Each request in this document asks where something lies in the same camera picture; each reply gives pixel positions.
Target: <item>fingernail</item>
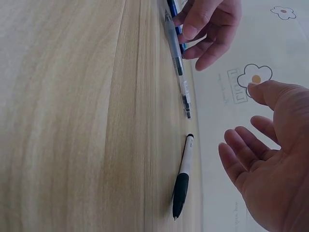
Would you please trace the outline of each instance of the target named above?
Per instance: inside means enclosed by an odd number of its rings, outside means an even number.
[[[253,86],[257,86],[257,85],[258,85],[257,83],[250,82],[250,83],[248,84],[248,87],[253,87]]]
[[[197,29],[188,25],[183,27],[183,35],[186,39],[192,40],[197,35]]]

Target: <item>black and white pen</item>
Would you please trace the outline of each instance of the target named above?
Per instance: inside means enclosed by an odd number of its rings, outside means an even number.
[[[174,187],[174,199],[173,199],[174,220],[179,218],[180,213],[183,210],[185,198],[187,196],[190,167],[191,167],[191,157],[193,153],[193,139],[194,139],[193,134],[187,135],[185,146],[183,149],[183,160]]]

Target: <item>black rubber grip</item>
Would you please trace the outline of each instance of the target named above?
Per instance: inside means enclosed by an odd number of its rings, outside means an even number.
[[[175,188],[174,188],[174,199],[173,199],[173,218],[179,217],[185,198],[187,196],[189,186],[189,176],[186,173],[180,173],[177,176]]]

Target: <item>hand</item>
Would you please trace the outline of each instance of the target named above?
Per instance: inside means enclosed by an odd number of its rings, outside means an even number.
[[[201,71],[229,48],[241,18],[241,0],[189,0],[174,17],[175,26],[183,24],[179,43],[207,37],[184,53],[184,59],[199,58],[196,69]]]
[[[255,101],[274,110],[274,121],[251,123],[281,146],[271,150],[244,127],[225,133],[219,154],[253,218],[272,232],[309,231],[309,90],[267,81],[249,85]]]

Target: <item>wooden table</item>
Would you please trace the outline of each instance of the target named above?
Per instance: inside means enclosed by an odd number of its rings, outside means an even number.
[[[188,122],[164,8],[164,0],[0,3],[0,231],[201,231],[196,109]],[[174,222],[189,132],[194,163]]]

